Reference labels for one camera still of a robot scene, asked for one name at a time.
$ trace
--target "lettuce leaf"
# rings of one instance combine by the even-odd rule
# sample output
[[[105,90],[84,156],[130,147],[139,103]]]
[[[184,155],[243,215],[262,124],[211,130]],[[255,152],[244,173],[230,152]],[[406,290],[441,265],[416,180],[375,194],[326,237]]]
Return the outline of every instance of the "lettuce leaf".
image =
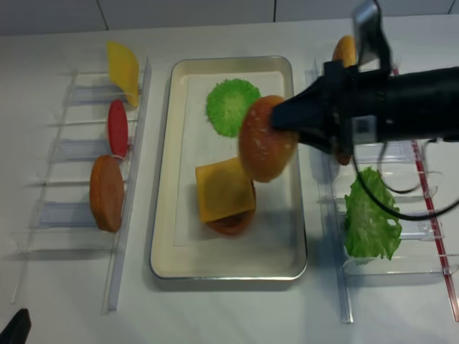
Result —
[[[371,167],[361,172],[369,190],[384,205],[396,208],[394,197],[387,190],[378,171]],[[399,219],[380,209],[365,193],[358,180],[351,185],[346,201],[346,249],[353,257],[378,257],[390,260],[400,245],[402,225]]]

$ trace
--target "white wall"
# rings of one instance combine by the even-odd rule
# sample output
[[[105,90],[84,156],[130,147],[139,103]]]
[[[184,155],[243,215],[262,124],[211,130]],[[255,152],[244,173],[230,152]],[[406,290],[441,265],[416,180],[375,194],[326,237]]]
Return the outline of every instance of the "white wall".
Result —
[[[363,0],[278,0],[276,21],[349,18]],[[379,0],[384,16],[447,14],[454,0]]]
[[[454,3],[453,8],[451,9],[451,14],[459,14],[459,1]]]
[[[0,0],[0,35],[106,30],[95,0]]]
[[[274,0],[100,0],[108,28],[272,22]]]

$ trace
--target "white tray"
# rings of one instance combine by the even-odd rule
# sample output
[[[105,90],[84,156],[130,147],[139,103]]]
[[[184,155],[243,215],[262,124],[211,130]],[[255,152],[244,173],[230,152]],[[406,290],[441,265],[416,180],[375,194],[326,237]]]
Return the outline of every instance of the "white tray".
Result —
[[[206,97],[225,79],[242,78],[261,95],[293,95],[282,57],[187,60],[171,76],[151,267],[160,278],[294,280],[306,268],[298,157],[271,183],[256,183],[257,211],[247,231],[224,237],[199,220],[194,169],[237,155],[237,139],[219,136]]]

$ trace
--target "green lettuce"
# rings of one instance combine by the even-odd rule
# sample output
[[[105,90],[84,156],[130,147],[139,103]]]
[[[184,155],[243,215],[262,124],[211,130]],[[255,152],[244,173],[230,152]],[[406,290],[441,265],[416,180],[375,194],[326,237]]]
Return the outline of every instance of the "green lettuce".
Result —
[[[247,80],[225,80],[207,95],[207,117],[218,134],[235,138],[247,110],[259,97],[260,90]]]
[[[369,190],[384,205],[396,208],[394,197],[387,190],[378,171],[371,167],[361,172]],[[358,180],[351,185],[346,201],[346,249],[353,257],[378,257],[390,260],[400,245],[402,225],[399,219],[380,209],[365,193]]]

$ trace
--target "plastic food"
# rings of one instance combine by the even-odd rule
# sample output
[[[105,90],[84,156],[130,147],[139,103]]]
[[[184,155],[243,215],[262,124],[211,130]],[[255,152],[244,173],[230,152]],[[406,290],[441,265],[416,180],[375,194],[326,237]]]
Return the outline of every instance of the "plastic food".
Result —
[[[225,80],[207,95],[207,117],[217,133],[235,138],[247,109],[260,96],[260,91],[246,80]]]
[[[269,95],[252,104],[239,134],[239,155],[245,173],[267,183],[278,177],[298,147],[298,134],[271,127],[273,107],[282,97]]]
[[[339,59],[343,61],[345,68],[356,64],[356,42],[350,34],[343,36],[335,47],[333,61]]]
[[[399,211],[395,200],[386,189],[378,171],[365,168],[362,178],[370,191],[384,205]],[[346,201],[346,249],[353,257],[392,258],[400,245],[402,225],[397,217],[380,209],[365,193],[359,181],[351,185],[351,194]]]
[[[341,60],[347,68],[356,64],[356,42],[355,39],[347,34],[343,36],[335,47],[333,52],[333,61]],[[333,150],[336,161],[340,165],[347,166],[352,159],[352,155],[344,154],[340,148]]]
[[[138,106],[138,62],[129,48],[117,42],[107,42],[110,80],[122,89],[129,104]]]
[[[110,104],[107,129],[112,154],[124,158],[128,152],[128,119],[119,99]]]
[[[121,226],[124,183],[118,163],[111,156],[100,156],[94,162],[89,198],[99,229],[117,232]]]
[[[255,207],[257,205],[257,196],[255,193],[255,187],[252,183],[252,192],[255,202]],[[224,235],[238,235],[242,233],[252,222],[253,216],[255,215],[255,209],[244,211],[236,215],[228,216],[220,220],[215,220],[207,222],[206,225],[212,228],[215,231],[218,231],[220,234]]]
[[[196,167],[196,180],[202,222],[255,209],[251,180],[238,158]]]

